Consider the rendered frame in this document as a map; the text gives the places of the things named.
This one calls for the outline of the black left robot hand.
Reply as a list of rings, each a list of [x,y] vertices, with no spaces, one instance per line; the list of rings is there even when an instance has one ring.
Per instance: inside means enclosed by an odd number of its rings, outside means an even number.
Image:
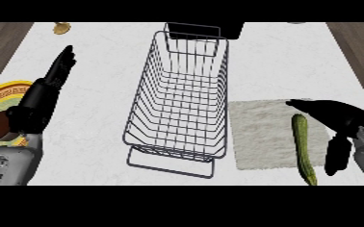
[[[45,76],[35,80],[17,106],[8,111],[11,133],[42,133],[53,116],[59,91],[77,62],[74,57],[72,46],[66,45]]]

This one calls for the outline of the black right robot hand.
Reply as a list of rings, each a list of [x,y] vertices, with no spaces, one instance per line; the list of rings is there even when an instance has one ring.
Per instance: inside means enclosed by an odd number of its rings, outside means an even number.
[[[334,100],[290,99],[285,102],[304,114],[307,114],[335,135],[328,141],[324,170],[332,176],[338,170],[346,169],[350,152],[347,139],[356,138],[359,128],[364,127],[364,110]]]

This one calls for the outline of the green squash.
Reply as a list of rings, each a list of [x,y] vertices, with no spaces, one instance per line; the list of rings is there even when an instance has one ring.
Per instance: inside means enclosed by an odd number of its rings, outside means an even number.
[[[300,176],[309,186],[316,185],[315,172],[309,162],[309,149],[307,149],[307,131],[309,125],[306,117],[296,113],[291,116],[291,132],[293,140],[296,146],[296,160],[297,160],[297,169]]]

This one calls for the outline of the beige placemat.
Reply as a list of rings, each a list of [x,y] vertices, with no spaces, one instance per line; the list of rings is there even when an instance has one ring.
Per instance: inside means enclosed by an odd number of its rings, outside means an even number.
[[[233,151],[239,170],[296,166],[291,117],[298,113],[300,111],[285,105],[285,99],[229,103]]]

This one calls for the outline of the yellow patterned plate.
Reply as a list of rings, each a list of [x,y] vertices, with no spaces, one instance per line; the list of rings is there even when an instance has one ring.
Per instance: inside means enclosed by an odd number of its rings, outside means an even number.
[[[8,111],[17,106],[31,85],[32,82],[25,80],[0,84],[0,147],[25,147],[28,145],[25,135],[19,132],[11,133]]]

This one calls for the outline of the small tan object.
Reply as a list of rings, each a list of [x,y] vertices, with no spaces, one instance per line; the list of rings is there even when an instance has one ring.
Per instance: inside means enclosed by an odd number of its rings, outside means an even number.
[[[54,24],[53,31],[56,35],[65,34],[69,31],[69,29],[71,29],[71,25],[68,22],[57,22]]]

